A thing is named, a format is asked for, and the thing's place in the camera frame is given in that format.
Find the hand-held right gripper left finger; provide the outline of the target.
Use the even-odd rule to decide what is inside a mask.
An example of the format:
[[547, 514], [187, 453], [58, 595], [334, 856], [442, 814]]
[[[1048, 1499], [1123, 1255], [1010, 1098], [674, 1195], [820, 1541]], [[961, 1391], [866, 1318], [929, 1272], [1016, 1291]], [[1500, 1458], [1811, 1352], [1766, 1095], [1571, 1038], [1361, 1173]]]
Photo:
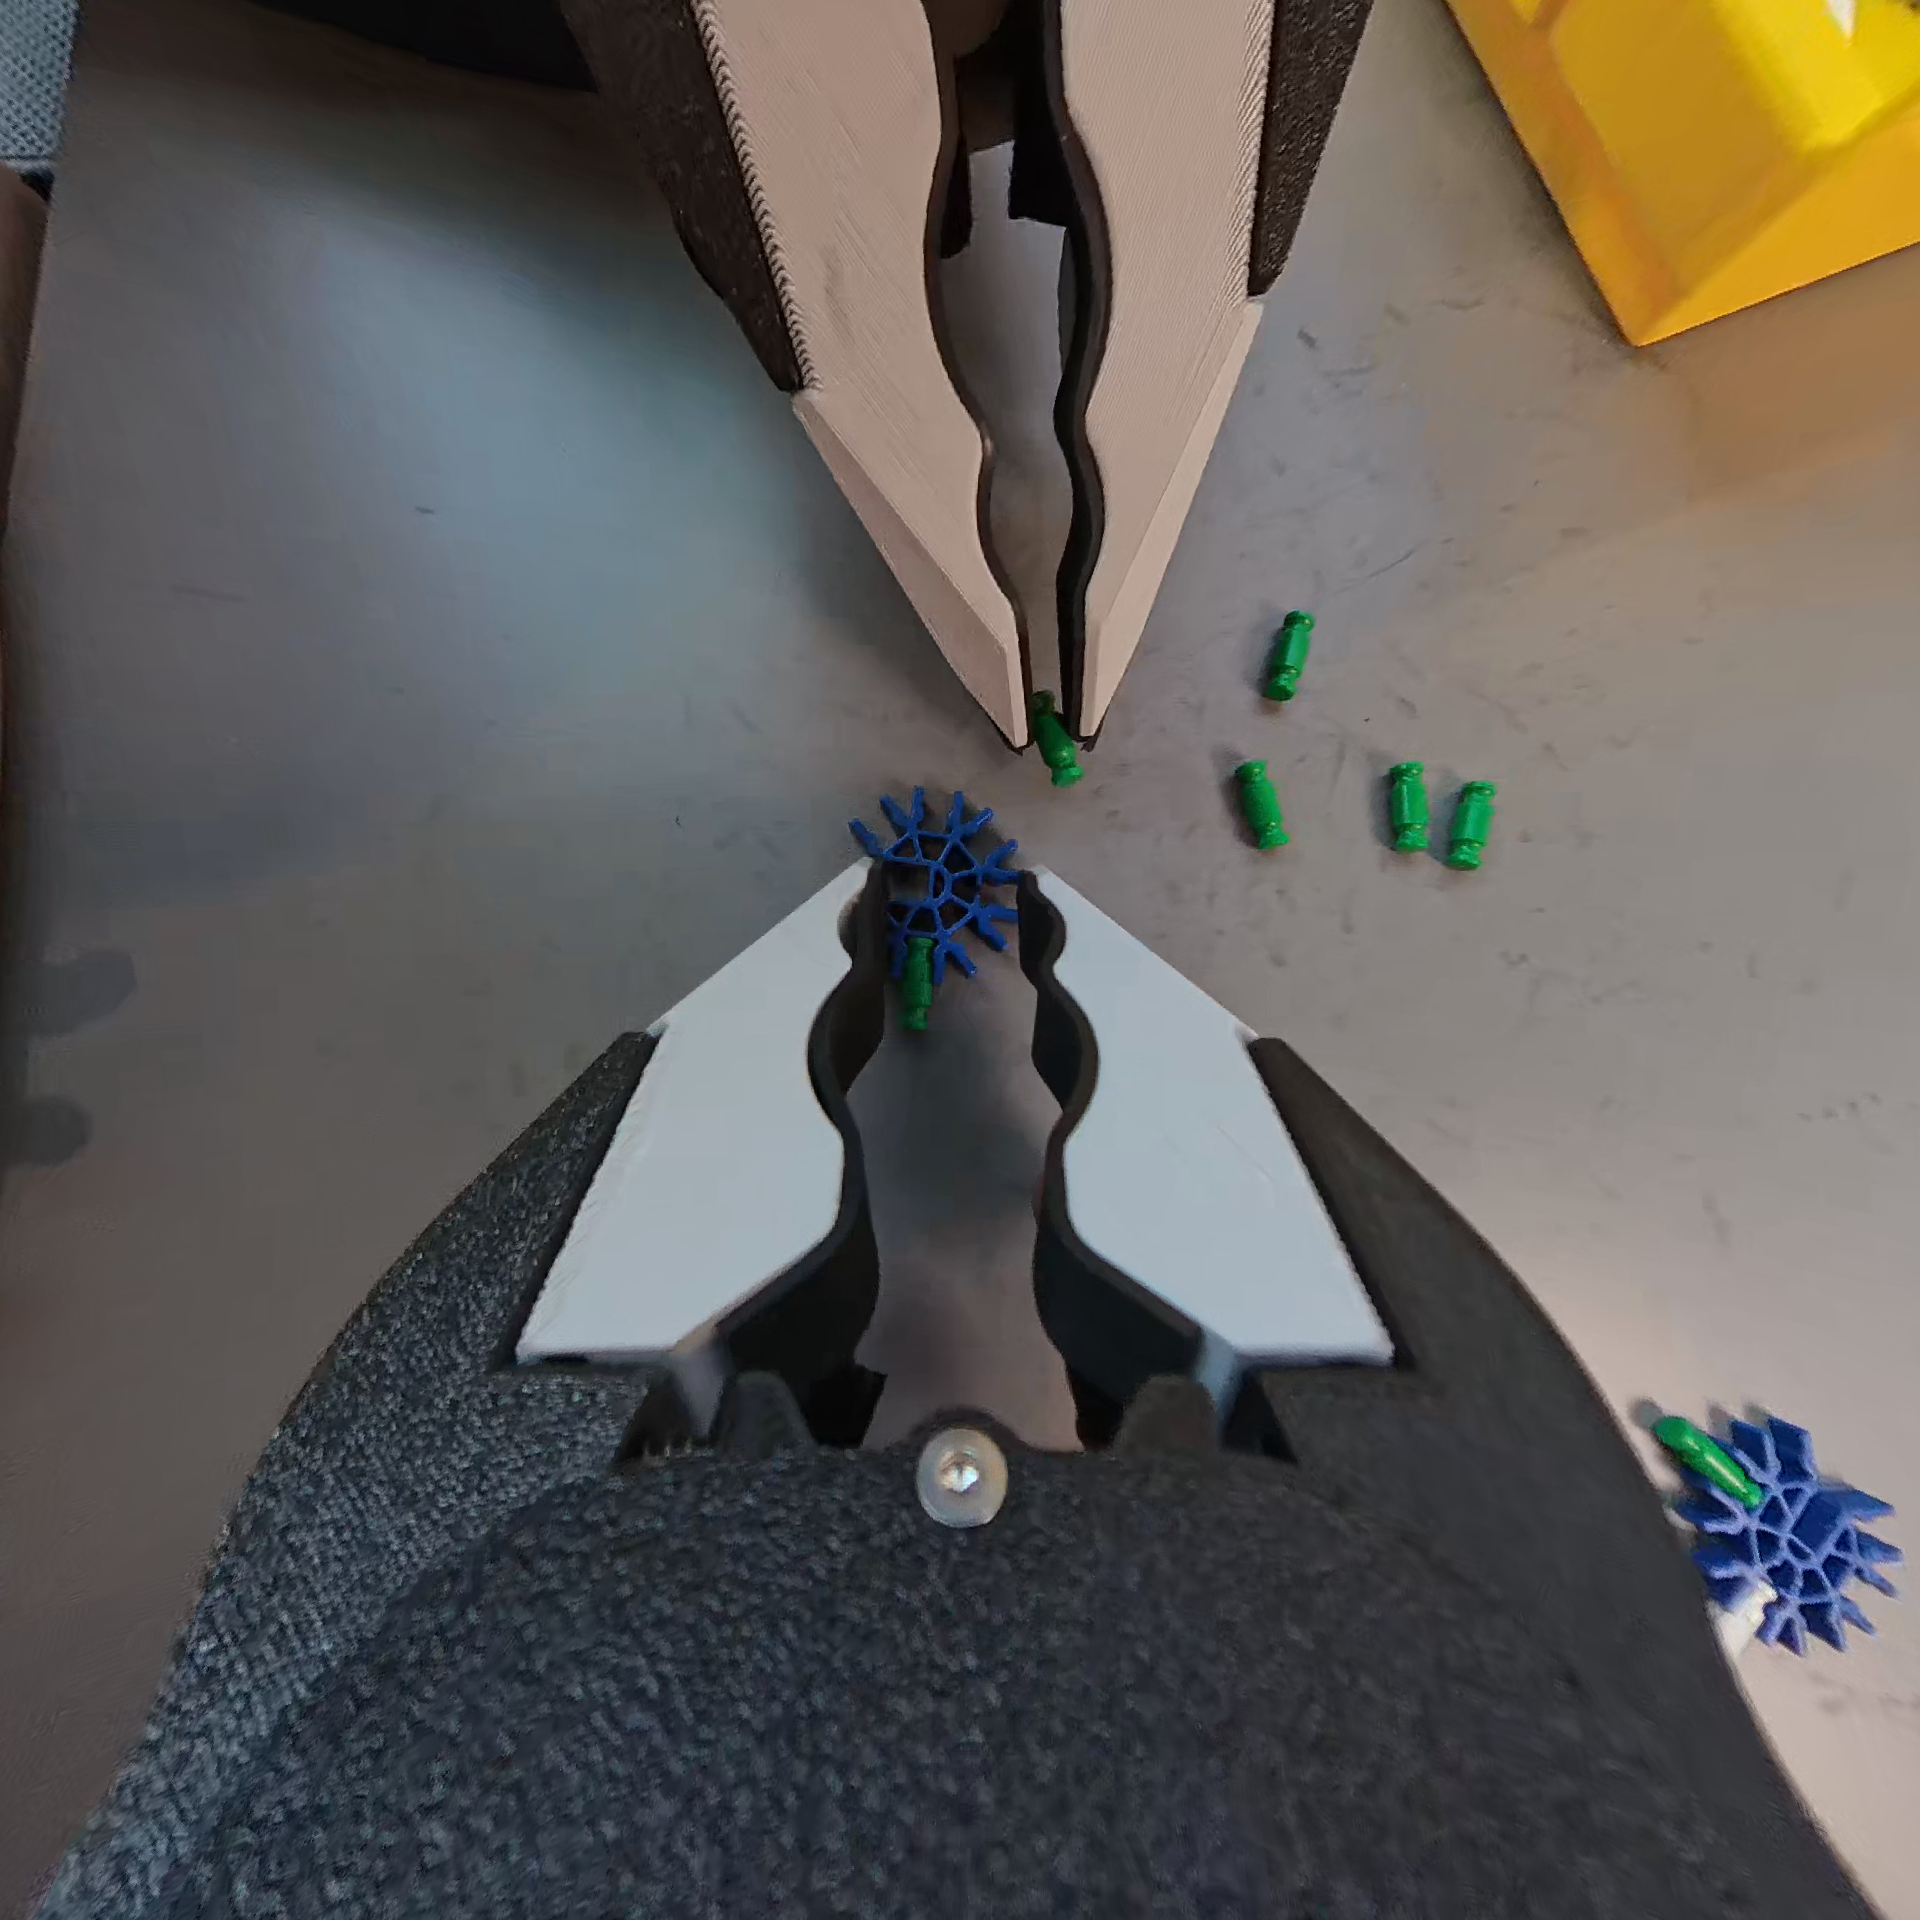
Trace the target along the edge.
[[858, 861], [671, 1006], [516, 1335], [516, 1363], [659, 1370], [710, 1436], [742, 1376], [807, 1418], [881, 1288], [848, 1092], [886, 1015], [887, 884]]

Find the person's beige jacket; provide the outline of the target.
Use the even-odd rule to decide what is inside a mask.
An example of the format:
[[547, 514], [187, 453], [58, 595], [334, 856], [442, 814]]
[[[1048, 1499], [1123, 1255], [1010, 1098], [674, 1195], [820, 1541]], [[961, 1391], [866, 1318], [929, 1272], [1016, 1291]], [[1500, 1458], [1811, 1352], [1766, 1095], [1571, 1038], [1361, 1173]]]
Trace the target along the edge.
[[17, 434], [33, 358], [48, 206], [40, 182], [3, 164], [3, 535], [10, 530]]

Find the yellow plastic bin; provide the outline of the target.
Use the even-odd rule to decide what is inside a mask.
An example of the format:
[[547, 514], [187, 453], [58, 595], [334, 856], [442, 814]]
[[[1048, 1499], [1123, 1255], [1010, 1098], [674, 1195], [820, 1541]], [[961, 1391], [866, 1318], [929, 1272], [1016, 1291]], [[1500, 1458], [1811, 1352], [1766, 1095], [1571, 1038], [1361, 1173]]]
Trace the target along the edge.
[[1918, 4], [1450, 11], [1638, 347], [1918, 240]]

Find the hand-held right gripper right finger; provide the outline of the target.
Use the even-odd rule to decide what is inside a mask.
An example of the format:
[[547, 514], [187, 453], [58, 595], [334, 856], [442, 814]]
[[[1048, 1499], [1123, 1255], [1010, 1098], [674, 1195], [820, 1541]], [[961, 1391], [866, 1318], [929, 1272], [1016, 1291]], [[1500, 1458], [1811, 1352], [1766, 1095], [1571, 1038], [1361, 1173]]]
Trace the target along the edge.
[[1257, 1066], [1257, 1034], [1058, 874], [1019, 878], [1048, 1136], [1034, 1288], [1088, 1448], [1155, 1379], [1217, 1436], [1251, 1376], [1396, 1363], [1395, 1340]]

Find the person's left hand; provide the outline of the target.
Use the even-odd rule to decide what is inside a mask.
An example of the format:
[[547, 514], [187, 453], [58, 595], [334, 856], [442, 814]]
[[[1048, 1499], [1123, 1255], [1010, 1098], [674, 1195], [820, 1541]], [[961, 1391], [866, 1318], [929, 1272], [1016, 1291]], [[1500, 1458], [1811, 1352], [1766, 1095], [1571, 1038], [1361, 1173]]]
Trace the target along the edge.
[[967, 152], [1010, 143], [1028, 109], [1028, 93], [1044, 90], [1043, 4], [956, 2], [943, 10]]

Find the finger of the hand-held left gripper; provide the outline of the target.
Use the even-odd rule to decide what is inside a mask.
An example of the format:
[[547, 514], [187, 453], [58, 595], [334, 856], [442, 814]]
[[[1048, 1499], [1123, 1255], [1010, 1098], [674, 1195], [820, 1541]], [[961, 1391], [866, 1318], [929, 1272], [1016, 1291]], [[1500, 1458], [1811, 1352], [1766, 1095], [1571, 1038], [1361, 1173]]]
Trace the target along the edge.
[[1075, 196], [1060, 639], [1082, 738], [1120, 692], [1257, 336], [1274, 23], [1272, 2], [1049, 10], [1049, 108]]
[[984, 532], [990, 438], [937, 318], [956, 135], [924, 4], [705, 4], [705, 53], [801, 363], [793, 411], [967, 695], [1028, 742]]

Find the grey chair seat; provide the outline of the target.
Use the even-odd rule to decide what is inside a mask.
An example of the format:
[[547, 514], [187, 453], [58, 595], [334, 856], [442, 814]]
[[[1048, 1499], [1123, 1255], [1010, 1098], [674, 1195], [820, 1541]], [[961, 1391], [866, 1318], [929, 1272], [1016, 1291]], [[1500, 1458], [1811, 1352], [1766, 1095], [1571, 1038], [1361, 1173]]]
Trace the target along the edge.
[[3, 163], [50, 175], [64, 130], [78, 2], [3, 2]]

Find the blue snowflake connector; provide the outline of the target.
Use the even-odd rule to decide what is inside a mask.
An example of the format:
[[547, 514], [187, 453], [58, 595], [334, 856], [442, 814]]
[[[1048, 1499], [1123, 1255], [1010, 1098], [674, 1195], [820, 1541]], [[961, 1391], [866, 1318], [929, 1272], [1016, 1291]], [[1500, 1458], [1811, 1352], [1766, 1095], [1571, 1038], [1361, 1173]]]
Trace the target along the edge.
[[848, 823], [856, 848], [887, 875], [887, 960], [906, 986], [926, 948], [926, 982], [939, 989], [951, 971], [976, 973], [974, 948], [1006, 952], [1018, 925], [1022, 878], [1018, 840], [996, 837], [992, 807], [954, 788], [935, 808], [924, 787], [908, 799], [882, 795], [881, 827]]
[[1742, 1461], [1766, 1495], [1744, 1511], [1666, 1455], [1681, 1479], [1672, 1514], [1691, 1541], [1690, 1558], [1711, 1602], [1737, 1605], [1754, 1589], [1769, 1591], [1756, 1644], [1796, 1658], [1815, 1646], [1846, 1653], [1852, 1639], [1874, 1635], [1862, 1594], [1896, 1600], [1896, 1570], [1904, 1564], [1902, 1547], [1882, 1535], [1892, 1503], [1825, 1475], [1811, 1431], [1780, 1414], [1703, 1431]]

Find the grey desk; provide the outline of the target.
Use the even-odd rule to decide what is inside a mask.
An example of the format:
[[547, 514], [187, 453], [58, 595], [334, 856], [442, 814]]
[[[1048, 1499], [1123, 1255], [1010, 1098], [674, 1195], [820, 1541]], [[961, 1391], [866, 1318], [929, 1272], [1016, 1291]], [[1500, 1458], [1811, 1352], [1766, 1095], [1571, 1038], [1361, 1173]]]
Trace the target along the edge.
[[6, 554], [6, 1916], [368, 1288], [912, 783], [1295, 1044], [1628, 1422], [1777, 1411], [1897, 1503], [1880, 1635], [1742, 1674], [1916, 1916], [1913, 251], [1633, 349], [1448, 10], [1378, 4], [1052, 791], [594, 98], [96, 4], [64, 135]]

